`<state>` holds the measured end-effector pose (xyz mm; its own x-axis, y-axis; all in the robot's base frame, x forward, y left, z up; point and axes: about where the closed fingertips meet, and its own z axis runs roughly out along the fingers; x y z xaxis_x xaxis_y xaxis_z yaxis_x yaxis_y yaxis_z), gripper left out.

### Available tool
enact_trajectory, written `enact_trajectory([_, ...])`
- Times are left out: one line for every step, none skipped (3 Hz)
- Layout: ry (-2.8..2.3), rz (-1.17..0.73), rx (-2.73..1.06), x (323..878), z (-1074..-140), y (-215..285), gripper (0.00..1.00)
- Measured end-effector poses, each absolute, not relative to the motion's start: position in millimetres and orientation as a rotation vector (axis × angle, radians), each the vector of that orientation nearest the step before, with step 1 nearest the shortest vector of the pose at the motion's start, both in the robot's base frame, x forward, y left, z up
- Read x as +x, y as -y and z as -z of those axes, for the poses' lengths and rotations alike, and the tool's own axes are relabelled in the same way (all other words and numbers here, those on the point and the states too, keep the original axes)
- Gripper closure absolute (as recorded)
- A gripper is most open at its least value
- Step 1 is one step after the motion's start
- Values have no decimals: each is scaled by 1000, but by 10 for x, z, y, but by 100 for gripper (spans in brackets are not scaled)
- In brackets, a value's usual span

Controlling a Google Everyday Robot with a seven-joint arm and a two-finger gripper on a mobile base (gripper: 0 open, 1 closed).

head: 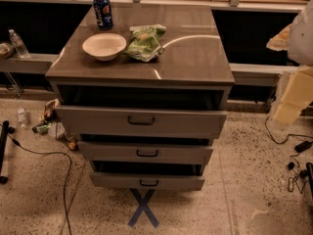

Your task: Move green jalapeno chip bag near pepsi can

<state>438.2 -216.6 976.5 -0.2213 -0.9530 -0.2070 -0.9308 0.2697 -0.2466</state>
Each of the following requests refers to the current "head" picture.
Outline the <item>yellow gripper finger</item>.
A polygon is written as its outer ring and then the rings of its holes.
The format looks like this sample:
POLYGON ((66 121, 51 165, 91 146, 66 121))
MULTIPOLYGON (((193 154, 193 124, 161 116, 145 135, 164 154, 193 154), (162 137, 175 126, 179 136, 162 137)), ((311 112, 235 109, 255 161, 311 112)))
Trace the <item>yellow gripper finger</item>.
POLYGON ((313 67, 300 66, 289 78, 273 120, 281 125, 293 124, 313 102, 313 67))

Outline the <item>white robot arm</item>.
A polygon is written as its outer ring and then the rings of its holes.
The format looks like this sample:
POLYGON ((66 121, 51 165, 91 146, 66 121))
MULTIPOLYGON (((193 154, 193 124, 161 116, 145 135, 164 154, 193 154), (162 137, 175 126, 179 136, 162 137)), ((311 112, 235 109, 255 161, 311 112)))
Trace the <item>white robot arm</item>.
POLYGON ((293 124, 313 102, 313 0, 291 24, 288 57, 299 64, 290 75, 272 120, 280 125, 293 124))

